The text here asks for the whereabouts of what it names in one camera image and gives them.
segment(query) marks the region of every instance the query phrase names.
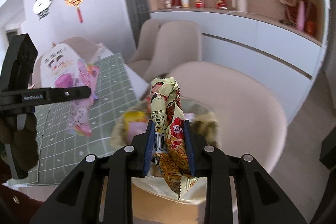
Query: blue gripper pad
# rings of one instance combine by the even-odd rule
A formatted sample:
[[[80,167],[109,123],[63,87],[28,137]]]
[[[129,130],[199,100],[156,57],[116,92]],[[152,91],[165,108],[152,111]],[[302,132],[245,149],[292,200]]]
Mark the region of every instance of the blue gripper pad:
[[[193,149],[193,146],[190,140],[190,134],[189,134],[188,127],[186,126],[186,122],[184,122],[183,124],[184,124],[184,143],[185,143],[185,149],[186,149],[187,157],[188,157],[189,170],[191,174],[195,176],[195,172],[196,172],[195,153],[194,153],[194,149]]]
[[[149,131],[147,139],[146,150],[144,153],[143,173],[145,176],[148,174],[149,168],[151,167],[154,140],[155,140],[155,123],[152,122],[152,126]]]

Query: grid pattern tablecloth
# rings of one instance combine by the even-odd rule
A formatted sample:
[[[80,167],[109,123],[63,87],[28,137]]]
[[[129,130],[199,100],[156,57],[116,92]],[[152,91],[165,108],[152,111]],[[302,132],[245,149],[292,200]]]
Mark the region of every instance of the grid pattern tablecloth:
[[[36,108],[40,160],[24,180],[13,184],[50,185],[60,183],[87,155],[112,155],[110,136],[115,121],[137,102],[125,70],[121,54],[99,60],[100,67],[95,101],[89,113],[90,137],[68,134],[66,128],[70,103],[58,103]]]

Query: dark red sleeve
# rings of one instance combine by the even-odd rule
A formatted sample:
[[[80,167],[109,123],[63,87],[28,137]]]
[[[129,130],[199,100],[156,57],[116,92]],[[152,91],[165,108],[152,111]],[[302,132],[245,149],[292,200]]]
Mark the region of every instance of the dark red sleeve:
[[[0,184],[0,196],[20,224],[29,224],[30,219],[43,204],[27,195]]]

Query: food wrapper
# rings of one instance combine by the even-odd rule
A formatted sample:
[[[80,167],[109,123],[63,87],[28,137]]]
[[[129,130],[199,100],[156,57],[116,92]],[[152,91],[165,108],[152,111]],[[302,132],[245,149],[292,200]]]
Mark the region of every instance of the food wrapper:
[[[155,163],[170,189],[180,198],[197,178],[189,170],[182,126],[185,119],[175,79],[154,79],[150,100],[155,123]]]

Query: barcode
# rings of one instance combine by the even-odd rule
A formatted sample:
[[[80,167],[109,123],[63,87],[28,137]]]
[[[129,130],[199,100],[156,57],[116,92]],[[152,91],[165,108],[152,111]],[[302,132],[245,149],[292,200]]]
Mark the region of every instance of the barcode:
[[[158,132],[155,133],[155,151],[167,151],[165,135]]]

